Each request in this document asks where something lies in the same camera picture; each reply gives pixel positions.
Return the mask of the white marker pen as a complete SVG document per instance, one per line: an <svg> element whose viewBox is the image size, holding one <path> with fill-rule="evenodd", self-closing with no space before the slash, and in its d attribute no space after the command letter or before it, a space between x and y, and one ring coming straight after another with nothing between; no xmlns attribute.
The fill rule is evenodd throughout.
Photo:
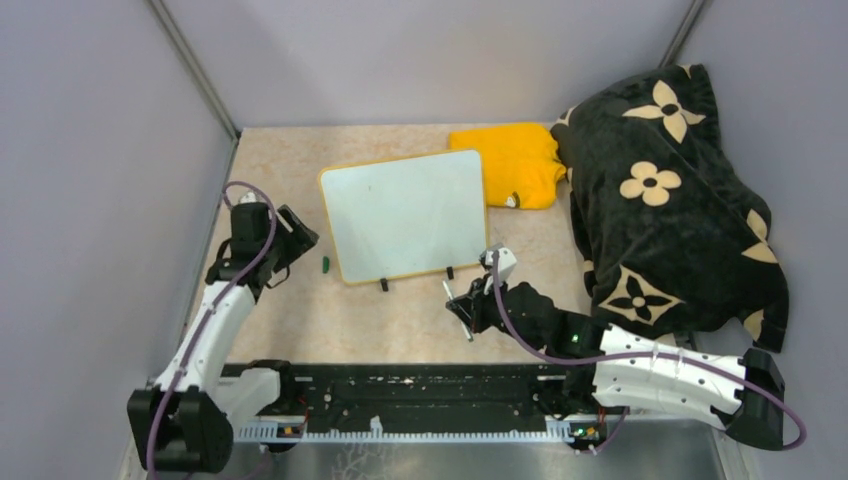
<svg viewBox="0 0 848 480"><path fill-rule="evenodd" d="M474 338L472 329L469 325L471 317L466 312L466 310L457 302L449 282L447 280L443 280L442 286L448 297L448 301L445 304L445 308L452 312L459 319L466 340L469 343L472 343L474 341Z"/></svg>

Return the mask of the yellow-framed whiteboard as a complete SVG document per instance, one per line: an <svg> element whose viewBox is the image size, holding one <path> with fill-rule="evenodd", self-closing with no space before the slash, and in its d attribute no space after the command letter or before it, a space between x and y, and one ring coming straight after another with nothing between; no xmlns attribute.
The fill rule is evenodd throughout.
<svg viewBox="0 0 848 480"><path fill-rule="evenodd" d="M318 184L347 285L469 267L489 244L475 150L328 167Z"/></svg>

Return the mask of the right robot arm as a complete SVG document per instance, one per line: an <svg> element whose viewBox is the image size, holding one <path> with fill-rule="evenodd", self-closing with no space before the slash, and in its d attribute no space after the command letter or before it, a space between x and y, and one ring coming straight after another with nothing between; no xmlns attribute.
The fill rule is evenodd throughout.
<svg viewBox="0 0 848 480"><path fill-rule="evenodd" d="M496 328L536 359L574 370L563 398L576 412L595 405L652 410L702 422L760 450L790 446L785 382L766 352L729 356L674 347L561 310L527 283L494 287L490 277L478 278L461 295L447 282L442 287L445 308L467 339Z"/></svg>

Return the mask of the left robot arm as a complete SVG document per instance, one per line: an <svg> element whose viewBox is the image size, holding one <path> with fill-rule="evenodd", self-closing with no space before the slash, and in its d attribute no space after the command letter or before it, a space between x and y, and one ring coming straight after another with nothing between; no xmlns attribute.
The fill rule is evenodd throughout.
<svg viewBox="0 0 848 480"><path fill-rule="evenodd" d="M151 385L136 389L127 413L142 467L219 473L235 435L270 408L292 411L300 399L289 362L229 365L234 340L272 277L312 249L319 236L286 205L252 201L230 211L231 235L204 279L200 309L175 356Z"/></svg>

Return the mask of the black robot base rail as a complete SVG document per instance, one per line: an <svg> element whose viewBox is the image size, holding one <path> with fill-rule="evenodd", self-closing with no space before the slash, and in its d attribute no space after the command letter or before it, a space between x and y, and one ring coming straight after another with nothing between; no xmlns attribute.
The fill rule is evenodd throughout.
<svg viewBox="0 0 848 480"><path fill-rule="evenodd" d="M273 452L321 443L564 443L598 454L620 431L588 375L550 364L274 362L279 399L235 428Z"/></svg>

